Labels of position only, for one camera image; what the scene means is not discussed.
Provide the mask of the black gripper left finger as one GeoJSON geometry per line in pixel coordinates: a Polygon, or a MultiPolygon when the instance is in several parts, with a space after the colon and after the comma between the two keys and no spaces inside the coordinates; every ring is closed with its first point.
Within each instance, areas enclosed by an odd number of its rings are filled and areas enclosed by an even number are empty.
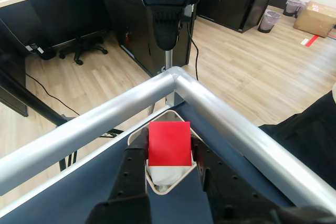
{"type": "Polygon", "coordinates": [[[123,152],[121,165],[108,199],[92,209],[86,223],[151,222],[145,174],[148,146],[149,130],[143,128],[123,152]]]}

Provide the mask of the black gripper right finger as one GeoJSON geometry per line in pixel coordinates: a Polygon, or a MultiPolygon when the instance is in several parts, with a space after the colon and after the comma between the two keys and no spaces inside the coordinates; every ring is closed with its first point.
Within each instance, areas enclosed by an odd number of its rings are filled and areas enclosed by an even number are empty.
{"type": "Polygon", "coordinates": [[[214,223],[275,223],[271,212],[278,206],[240,178],[193,134],[191,150],[214,223]]]}

